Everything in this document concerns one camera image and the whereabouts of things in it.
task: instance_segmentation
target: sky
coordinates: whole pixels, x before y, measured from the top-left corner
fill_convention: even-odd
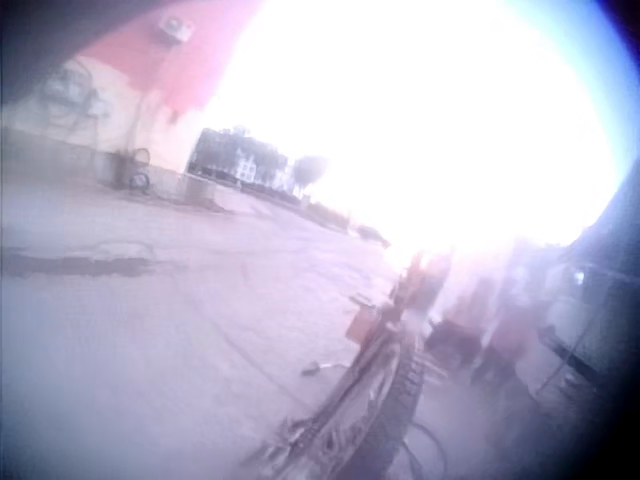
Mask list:
[[[265,0],[207,121],[328,157],[315,198],[392,241],[568,243],[638,154],[639,91],[595,2]]]

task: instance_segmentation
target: air conditioner unit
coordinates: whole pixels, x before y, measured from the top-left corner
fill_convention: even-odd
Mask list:
[[[195,26],[176,16],[168,16],[160,22],[160,29],[173,41],[185,43],[191,38]]]

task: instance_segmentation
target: red wall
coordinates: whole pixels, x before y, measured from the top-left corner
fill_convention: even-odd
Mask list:
[[[160,88],[180,115],[203,108],[215,93],[243,30],[262,0],[201,0],[144,15],[92,45],[81,55],[100,60],[129,77],[132,88]],[[158,24],[176,15],[195,26],[183,45],[170,47]]]

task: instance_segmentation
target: asphalt road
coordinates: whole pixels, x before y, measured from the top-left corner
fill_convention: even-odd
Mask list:
[[[336,374],[300,369],[351,358],[349,295],[394,278],[381,247],[250,197],[4,187],[4,450],[34,472],[219,478],[322,399]]]

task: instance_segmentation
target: street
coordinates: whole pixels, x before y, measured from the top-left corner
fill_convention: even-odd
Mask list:
[[[378,245],[244,195],[214,214],[4,183],[5,451],[34,469],[222,476],[323,398],[339,373],[301,368],[349,360],[349,295],[394,278]]]

